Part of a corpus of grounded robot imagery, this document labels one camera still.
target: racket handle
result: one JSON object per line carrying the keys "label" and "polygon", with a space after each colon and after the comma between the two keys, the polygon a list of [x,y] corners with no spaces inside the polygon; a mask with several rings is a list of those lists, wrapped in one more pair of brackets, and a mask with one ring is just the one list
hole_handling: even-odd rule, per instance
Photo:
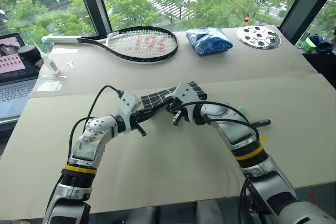
{"label": "racket handle", "polygon": [[54,36],[54,35],[47,35],[42,37],[42,42],[49,42],[49,43],[79,43],[78,39],[80,36]]}

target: laptop screen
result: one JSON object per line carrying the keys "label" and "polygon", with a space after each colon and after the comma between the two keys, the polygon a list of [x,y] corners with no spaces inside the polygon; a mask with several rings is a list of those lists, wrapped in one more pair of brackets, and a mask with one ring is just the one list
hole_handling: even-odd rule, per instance
{"label": "laptop screen", "polygon": [[34,63],[17,53],[24,45],[18,33],[0,36],[0,83],[38,76]]}

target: metal strainer lid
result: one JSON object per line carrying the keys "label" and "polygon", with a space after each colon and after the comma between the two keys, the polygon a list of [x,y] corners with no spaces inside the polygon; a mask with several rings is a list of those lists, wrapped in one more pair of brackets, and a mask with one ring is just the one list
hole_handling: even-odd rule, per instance
{"label": "metal strainer lid", "polygon": [[274,49],[280,46],[280,37],[265,26],[245,26],[237,31],[238,39],[250,47]]}

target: racket strings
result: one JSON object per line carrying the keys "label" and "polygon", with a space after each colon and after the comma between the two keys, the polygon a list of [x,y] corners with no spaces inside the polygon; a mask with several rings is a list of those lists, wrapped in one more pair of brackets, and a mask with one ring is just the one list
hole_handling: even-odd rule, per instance
{"label": "racket strings", "polygon": [[174,50],[173,36],[158,30],[139,29],[111,37],[107,45],[112,50],[135,58],[156,58]]}

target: green box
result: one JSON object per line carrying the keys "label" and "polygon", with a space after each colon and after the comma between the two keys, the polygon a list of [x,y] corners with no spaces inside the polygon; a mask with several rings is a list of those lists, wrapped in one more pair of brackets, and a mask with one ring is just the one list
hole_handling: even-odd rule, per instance
{"label": "green box", "polygon": [[305,49],[305,51],[307,52],[313,52],[314,49],[316,48],[315,44],[313,42],[311,42],[311,40],[309,38],[307,38],[304,42],[303,42],[303,48]]}

